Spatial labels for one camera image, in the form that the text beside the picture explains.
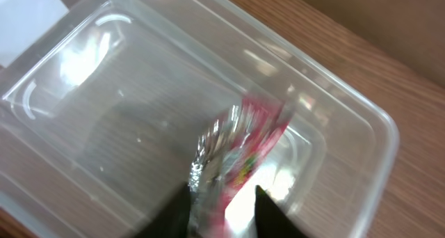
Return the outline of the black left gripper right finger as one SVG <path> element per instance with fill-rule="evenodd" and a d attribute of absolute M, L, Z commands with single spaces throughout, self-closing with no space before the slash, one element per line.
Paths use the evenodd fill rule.
<path fill-rule="evenodd" d="M 258 238 L 309 238 L 259 186 L 255 187 L 254 221 Z"/>

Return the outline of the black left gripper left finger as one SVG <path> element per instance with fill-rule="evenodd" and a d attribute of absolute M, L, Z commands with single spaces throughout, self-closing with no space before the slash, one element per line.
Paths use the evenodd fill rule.
<path fill-rule="evenodd" d="M 156 216 L 133 235 L 133 238 L 187 238 L 191 211 L 191 192 L 182 184 L 164 203 Z"/>

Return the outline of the red silver snack wrapper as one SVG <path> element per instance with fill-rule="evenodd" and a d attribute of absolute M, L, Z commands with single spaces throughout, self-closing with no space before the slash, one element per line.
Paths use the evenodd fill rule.
<path fill-rule="evenodd" d="M 226 237 L 225 210 L 290 123 L 289 103 L 256 95 L 223 111 L 199 135 L 188 187 L 192 237 Z"/>

